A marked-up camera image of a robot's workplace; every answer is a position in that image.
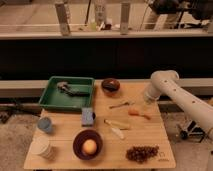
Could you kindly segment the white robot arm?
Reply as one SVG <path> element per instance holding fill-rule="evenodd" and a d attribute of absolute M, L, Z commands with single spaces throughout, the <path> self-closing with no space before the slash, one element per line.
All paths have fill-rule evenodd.
<path fill-rule="evenodd" d="M 175 70 L 153 72 L 143 92 L 144 100 L 152 103 L 166 94 L 213 140 L 213 106 L 181 88 L 176 83 L 178 79 L 179 75 Z"/>

